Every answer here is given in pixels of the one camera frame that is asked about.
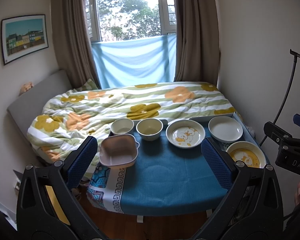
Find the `person's right hand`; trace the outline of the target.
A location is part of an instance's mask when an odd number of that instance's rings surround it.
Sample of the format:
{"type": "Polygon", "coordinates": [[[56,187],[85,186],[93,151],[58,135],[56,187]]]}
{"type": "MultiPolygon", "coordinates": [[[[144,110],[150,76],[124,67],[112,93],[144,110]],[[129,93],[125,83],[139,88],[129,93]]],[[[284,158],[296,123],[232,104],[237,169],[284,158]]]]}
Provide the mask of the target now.
{"type": "Polygon", "coordinates": [[[300,181],[298,182],[296,192],[294,195],[294,203],[295,203],[295,206],[298,206],[300,204],[300,181]]]}

